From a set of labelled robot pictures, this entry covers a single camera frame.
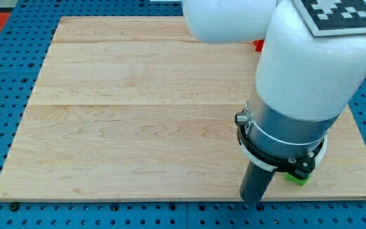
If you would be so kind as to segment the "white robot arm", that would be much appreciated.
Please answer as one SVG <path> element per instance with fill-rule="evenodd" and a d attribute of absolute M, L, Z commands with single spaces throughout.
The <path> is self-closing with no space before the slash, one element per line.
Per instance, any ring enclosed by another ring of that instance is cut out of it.
<path fill-rule="evenodd" d="M 249 100 L 235 116 L 246 181 L 306 179 L 328 133 L 366 77 L 366 1 L 182 3 L 202 43 L 263 39 Z"/>

